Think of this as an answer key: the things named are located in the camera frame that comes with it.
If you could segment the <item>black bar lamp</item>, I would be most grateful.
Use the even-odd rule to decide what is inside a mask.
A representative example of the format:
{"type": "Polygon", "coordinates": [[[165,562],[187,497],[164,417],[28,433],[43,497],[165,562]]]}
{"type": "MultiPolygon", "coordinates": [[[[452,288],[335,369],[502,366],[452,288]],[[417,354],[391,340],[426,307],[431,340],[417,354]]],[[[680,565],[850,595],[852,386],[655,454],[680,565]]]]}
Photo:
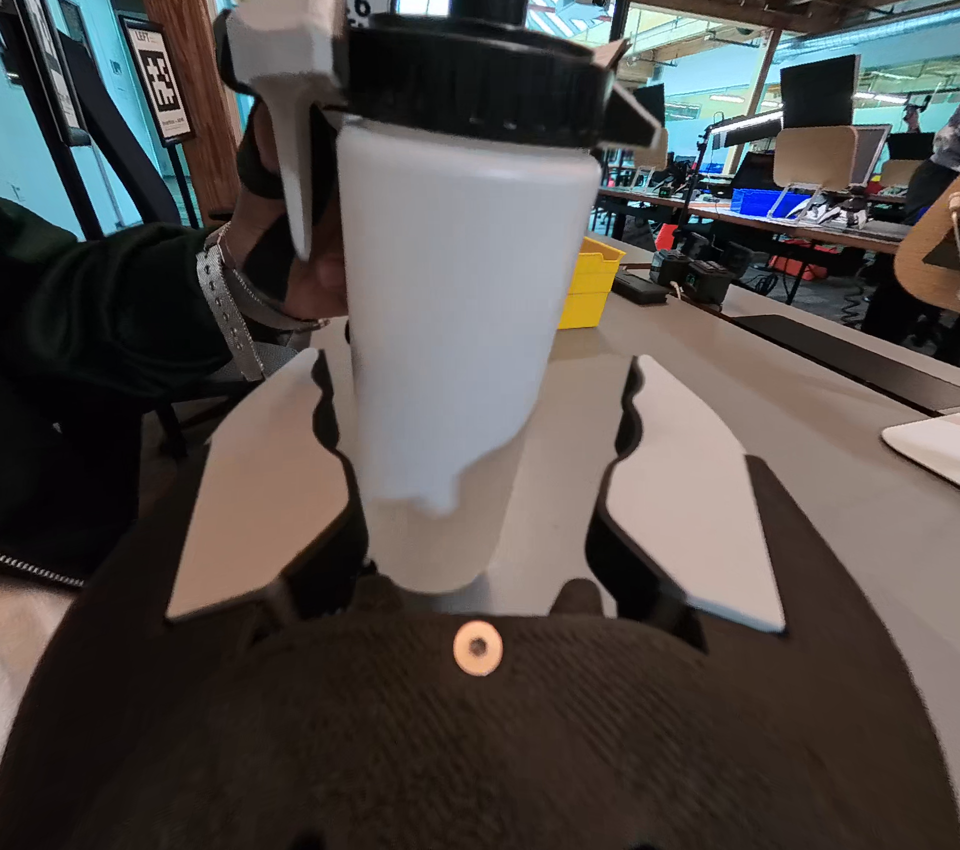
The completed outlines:
{"type": "Polygon", "coordinates": [[[698,180],[732,180],[748,155],[749,146],[756,141],[773,141],[784,126],[784,106],[762,109],[755,114],[738,115],[708,124],[698,139],[695,171],[698,180]],[[714,149],[728,150],[730,170],[713,173],[708,170],[710,153],[714,149]]]}

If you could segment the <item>black framed marker sign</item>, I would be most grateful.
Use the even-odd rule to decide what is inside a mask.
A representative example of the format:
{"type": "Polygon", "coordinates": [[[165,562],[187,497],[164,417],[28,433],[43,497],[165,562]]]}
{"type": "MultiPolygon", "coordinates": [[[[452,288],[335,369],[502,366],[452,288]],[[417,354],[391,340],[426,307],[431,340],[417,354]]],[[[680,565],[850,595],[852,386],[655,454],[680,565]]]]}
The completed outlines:
{"type": "Polygon", "coordinates": [[[162,147],[194,139],[196,132],[163,27],[124,14],[118,16],[118,23],[162,147]]]}

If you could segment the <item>person's left hand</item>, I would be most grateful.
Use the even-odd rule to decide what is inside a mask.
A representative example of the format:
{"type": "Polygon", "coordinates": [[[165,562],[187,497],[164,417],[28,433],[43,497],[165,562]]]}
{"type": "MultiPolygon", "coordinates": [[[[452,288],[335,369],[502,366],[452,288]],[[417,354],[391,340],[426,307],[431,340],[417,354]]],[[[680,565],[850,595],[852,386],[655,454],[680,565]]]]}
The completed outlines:
{"type": "Polygon", "coordinates": [[[335,133],[317,109],[309,117],[310,256],[299,258],[293,246],[274,127],[261,100],[253,104],[237,151],[241,187],[221,247],[227,266],[274,309],[319,320],[347,313],[347,284],[335,133]]]}

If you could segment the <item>black high-back chair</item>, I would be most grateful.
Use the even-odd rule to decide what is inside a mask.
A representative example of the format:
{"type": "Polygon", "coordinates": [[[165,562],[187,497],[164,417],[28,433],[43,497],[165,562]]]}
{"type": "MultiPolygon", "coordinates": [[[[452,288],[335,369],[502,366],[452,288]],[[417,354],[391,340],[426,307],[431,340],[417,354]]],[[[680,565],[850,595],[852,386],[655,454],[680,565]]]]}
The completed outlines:
{"type": "Polygon", "coordinates": [[[174,197],[121,112],[114,104],[90,53],[57,34],[87,132],[123,185],[144,223],[182,225],[174,197]]]}

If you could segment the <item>black flat box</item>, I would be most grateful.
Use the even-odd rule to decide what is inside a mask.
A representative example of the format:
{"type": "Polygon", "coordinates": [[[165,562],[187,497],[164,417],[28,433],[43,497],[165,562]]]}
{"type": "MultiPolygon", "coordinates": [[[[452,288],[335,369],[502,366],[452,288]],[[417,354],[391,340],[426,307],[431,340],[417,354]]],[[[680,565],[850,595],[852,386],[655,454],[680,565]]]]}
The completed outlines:
{"type": "Polygon", "coordinates": [[[671,295],[666,287],[628,269],[620,270],[614,276],[610,293],[637,306],[663,305],[671,295]]]}

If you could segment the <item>large black framed poster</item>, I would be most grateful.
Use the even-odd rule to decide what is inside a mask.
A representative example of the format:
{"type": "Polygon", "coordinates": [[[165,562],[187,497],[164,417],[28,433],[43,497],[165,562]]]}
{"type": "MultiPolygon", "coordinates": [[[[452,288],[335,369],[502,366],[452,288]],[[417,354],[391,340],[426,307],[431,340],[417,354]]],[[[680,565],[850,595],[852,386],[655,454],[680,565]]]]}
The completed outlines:
{"type": "Polygon", "coordinates": [[[60,140],[68,148],[90,145],[79,100],[66,66],[59,30],[46,0],[13,0],[25,30],[30,55],[60,140]]]}

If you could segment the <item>yellow plastic bin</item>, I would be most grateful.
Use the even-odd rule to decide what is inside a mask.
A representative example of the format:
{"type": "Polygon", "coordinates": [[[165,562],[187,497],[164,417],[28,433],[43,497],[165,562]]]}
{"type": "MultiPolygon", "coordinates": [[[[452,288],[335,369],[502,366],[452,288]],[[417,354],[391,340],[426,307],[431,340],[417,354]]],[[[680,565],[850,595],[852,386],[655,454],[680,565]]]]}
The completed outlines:
{"type": "Polygon", "coordinates": [[[626,251],[585,236],[558,322],[558,330],[599,326],[626,251]]]}

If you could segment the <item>person's white clothing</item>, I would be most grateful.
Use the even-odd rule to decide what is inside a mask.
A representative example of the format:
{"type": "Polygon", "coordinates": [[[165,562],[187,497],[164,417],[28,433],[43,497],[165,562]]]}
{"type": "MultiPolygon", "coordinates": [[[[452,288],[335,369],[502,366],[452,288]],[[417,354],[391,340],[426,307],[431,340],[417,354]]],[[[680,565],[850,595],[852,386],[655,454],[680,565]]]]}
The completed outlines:
{"type": "Polygon", "coordinates": [[[1,748],[36,665],[74,600],[74,592],[1,579],[1,748]]]}

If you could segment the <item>person's left forearm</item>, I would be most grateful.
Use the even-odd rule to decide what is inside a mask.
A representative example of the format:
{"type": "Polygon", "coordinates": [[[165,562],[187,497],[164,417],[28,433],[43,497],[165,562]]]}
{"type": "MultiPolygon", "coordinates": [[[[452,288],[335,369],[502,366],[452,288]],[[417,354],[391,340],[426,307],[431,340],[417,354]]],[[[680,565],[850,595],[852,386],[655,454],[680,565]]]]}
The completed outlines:
{"type": "Polygon", "coordinates": [[[197,275],[207,237],[154,223],[78,241],[2,199],[2,377],[151,399],[224,367],[197,275]]]}

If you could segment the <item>wooden book stand white base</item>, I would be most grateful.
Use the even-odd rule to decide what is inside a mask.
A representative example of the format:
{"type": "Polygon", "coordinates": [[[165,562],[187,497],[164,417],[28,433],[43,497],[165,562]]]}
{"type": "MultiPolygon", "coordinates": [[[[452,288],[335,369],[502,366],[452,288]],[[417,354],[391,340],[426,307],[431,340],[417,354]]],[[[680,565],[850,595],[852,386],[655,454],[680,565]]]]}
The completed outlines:
{"type": "MultiPolygon", "coordinates": [[[[924,256],[948,232],[954,210],[959,213],[958,181],[949,186],[901,241],[894,256],[894,275],[921,302],[958,312],[959,273],[923,263],[924,256]]],[[[888,426],[880,433],[880,440],[901,458],[959,486],[959,410],[888,426]]]]}

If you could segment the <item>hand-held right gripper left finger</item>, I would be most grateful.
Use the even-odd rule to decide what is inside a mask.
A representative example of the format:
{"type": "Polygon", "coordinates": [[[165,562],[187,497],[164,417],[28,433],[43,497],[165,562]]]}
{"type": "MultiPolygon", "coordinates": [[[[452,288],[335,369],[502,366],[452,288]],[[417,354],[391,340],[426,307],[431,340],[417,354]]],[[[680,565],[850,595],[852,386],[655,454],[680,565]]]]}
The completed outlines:
{"type": "Polygon", "coordinates": [[[240,604],[283,623],[347,607],[369,533],[340,440],[327,355],[314,348],[227,415],[210,439],[169,622],[240,604]]]}

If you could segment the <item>silver wristwatch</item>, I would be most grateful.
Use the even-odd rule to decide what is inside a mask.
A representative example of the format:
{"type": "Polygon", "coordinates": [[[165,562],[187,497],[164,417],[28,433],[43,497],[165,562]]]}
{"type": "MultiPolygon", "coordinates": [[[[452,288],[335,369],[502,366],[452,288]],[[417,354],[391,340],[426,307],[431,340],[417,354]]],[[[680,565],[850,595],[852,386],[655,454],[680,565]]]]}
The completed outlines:
{"type": "Polygon", "coordinates": [[[312,336],[330,325],[330,318],[291,316],[249,282],[225,256],[230,229],[225,222],[206,237],[196,256],[198,285],[232,366],[244,381],[259,384],[308,348],[312,336]]]}

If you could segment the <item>black desk mat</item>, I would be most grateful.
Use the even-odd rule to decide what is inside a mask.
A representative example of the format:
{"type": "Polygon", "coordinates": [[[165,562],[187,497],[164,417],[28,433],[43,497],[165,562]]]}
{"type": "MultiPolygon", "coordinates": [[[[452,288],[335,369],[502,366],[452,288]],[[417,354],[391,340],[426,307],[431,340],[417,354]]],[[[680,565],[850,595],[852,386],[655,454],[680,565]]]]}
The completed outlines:
{"type": "Polygon", "coordinates": [[[959,387],[818,328],[775,314],[735,317],[733,324],[799,357],[926,416],[959,411],[959,387]]]}

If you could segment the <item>wooden framed black board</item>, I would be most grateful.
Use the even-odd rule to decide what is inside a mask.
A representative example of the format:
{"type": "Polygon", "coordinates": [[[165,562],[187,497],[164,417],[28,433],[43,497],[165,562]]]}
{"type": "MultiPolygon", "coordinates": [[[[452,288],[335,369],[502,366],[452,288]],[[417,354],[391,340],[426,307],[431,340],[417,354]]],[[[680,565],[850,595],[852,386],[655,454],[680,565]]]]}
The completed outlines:
{"type": "Polygon", "coordinates": [[[945,236],[928,251],[922,259],[928,267],[941,268],[959,273],[959,215],[958,210],[950,213],[950,224],[945,236]]]}

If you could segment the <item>black monitor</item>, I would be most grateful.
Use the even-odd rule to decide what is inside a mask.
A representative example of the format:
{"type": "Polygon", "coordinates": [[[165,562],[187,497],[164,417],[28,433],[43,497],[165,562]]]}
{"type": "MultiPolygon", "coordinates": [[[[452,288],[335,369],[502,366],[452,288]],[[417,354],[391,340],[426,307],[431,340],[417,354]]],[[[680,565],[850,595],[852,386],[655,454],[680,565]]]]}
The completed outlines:
{"type": "Polygon", "coordinates": [[[850,126],[860,54],[783,66],[779,74],[783,129],[850,126]]]}

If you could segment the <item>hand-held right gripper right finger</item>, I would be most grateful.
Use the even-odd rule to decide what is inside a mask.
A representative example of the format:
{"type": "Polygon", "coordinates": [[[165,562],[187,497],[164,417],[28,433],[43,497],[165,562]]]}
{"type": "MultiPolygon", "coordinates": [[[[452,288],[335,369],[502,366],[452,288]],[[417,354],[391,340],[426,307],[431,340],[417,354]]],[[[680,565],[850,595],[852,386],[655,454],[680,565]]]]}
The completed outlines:
{"type": "Polygon", "coordinates": [[[586,566],[615,617],[707,648],[704,620],[774,638],[787,616],[747,454],[651,355],[630,360],[586,566]]]}

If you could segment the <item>person's green jacket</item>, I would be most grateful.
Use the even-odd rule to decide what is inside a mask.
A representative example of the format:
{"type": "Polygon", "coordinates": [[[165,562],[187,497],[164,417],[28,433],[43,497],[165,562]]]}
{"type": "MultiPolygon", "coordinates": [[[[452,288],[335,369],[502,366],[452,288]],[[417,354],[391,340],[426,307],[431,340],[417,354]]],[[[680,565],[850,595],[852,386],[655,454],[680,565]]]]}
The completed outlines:
{"type": "Polygon", "coordinates": [[[85,586],[138,520],[148,410],[98,386],[2,376],[2,574],[85,586]]]}

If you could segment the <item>blue plastic bin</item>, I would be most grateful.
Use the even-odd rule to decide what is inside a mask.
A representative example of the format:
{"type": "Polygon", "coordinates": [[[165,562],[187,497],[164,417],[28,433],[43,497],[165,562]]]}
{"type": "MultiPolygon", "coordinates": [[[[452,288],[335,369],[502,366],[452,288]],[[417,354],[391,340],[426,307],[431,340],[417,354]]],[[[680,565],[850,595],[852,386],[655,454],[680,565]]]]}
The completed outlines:
{"type": "Polygon", "coordinates": [[[742,217],[762,219],[787,219],[803,207],[811,194],[793,188],[736,188],[731,197],[729,210],[742,217]]]}

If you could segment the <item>white bottle with black cap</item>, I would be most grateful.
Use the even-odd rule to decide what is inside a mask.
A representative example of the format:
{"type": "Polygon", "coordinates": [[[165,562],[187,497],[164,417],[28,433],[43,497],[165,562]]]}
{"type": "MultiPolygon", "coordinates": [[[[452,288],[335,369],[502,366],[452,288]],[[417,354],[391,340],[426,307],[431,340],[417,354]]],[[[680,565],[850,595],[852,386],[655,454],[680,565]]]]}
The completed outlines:
{"type": "Polygon", "coordinates": [[[337,161],[373,559],[440,595],[488,568],[586,230],[613,77],[529,0],[377,16],[337,161]]]}

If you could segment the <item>black battery charger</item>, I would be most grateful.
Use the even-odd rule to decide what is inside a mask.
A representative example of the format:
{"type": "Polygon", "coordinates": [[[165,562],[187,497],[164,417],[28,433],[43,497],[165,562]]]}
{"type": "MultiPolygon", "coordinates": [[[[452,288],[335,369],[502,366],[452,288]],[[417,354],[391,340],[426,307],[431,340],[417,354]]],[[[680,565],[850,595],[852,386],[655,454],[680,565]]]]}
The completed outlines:
{"type": "Polygon", "coordinates": [[[721,308],[735,274],[714,260],[691,260],[680,282],[683,296],[694,304],[721,308]]]}
{"type": "Polygon", "coordinates": [[[660,287],[682,289],[690,273],[692,260],[678,249],[658,249],[650,267],[650,281],[660,287]]]}

